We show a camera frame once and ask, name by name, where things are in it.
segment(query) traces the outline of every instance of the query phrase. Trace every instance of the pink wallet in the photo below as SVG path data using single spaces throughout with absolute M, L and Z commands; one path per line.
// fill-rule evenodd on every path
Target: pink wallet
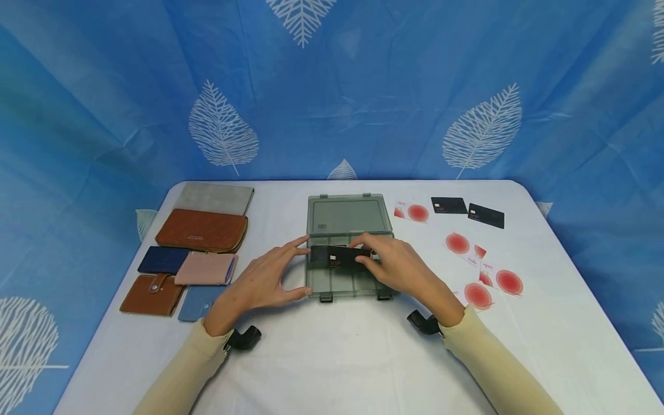
M 225 286 L 233 279 L 238 256 L 191 251 L 175 274 L 179 286 Z

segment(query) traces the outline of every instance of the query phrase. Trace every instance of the gray plastic box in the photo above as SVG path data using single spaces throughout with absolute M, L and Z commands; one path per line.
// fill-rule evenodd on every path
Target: gray plastic box
M 307 247 L 320 245 L 348 246 L 356 236 L 371 234 L 394 237 L 382 195 L 319 195 L 309 197 Z M 369 271 L 330 268 L 327 262 L 314 262 L 307 255 L 307 286 L 311 297 L 331 302 L 334 297 L 375 295 L 391 299 L 397 292 L 378 282 Z

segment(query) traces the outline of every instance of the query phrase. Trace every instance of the gray wallet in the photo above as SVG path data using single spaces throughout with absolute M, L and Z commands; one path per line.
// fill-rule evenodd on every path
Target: gray wallet
M 253 187 L 191 181 L 185 184 L 174 208 L 244 216 L 253 196 Z

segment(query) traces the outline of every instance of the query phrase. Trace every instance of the wallet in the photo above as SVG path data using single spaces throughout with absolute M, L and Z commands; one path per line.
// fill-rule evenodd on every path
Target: wallet
M 189 255 L 188 249 L 150 246 L 138 266 L 141 274 L 176 274 Z
M 225 286 L 235 272 L 237 255 L 192 251 L 175 276 L 180 286 Z
M 243 215 L 253 196 L 253 187 L 190 181 L 185 183 L 175 208 Z
M 164 246 L 234 254 L 247 224 L 246 216 L 173 209 L 155 240 Z
M 123 313 L 171 316 L 177 306 L 182 286 L 168 274 L 139 275 L 127 293 L 120 311 Z
M 210 311 L 214 301 L 226 290 L 226 286 L 195 286 L 187 288 L 187 296 L 177 319 L 198 321 Z

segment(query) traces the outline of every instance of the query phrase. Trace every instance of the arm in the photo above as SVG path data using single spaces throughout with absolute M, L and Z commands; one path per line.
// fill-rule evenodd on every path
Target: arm
M 256 308 L 280 307 L 311 295 L 308 287 L 291 291 L 282 287 L 286 266 L 295 256 L 309 253 L 298 248 L 307 239 L 309 236 L 303 236 L 251 261 L 237 281 L 216 299 L 208 315 L 194 324 L 182 349 L 141 399 L 135 415 L 188 414 L 205 383 L 226 358 L 226 343 L 242 314 Z
M 224 350 L 232 331 L 211 337 L 198 320 L 182 349 L 150 386 L 134 415 L 188 414 L 201 389 L 226 358 Z
M 528 370 L 468 307 L 461 323 L 440 326 L 445 347 L 459 359 L 499 414 L 562 414 Z
M 499 414 L 562 414 L 530 372 L 438 278 L 417 298 L 439 321 L 445 347 L 468 369 Z
M 472 307 L 465 308 L 413 248 L 398 239 L 363 234 L 351 247 L 364 244 L 376 251 L 381 265 L 365 256 L 376 279 L 415 297 L 438 320 L 445 346 L 468 369 L 500 415 L 562 414 L 544 388 L 482 324 Z

